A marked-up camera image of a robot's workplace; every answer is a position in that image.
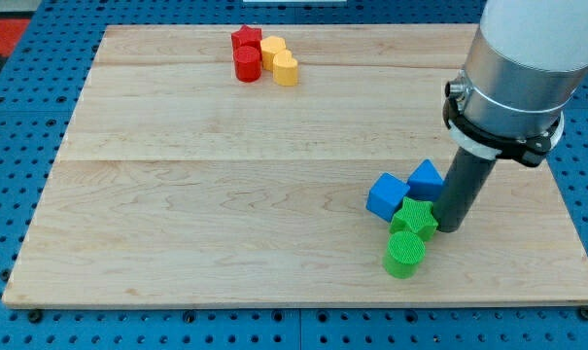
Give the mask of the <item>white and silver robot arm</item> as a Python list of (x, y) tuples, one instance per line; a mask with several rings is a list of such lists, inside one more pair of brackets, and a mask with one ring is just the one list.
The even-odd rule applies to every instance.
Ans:
[(588, 72), (588, 0), (489, 0), (467, 60), (445, 86), (454, 161), (542, 163)]

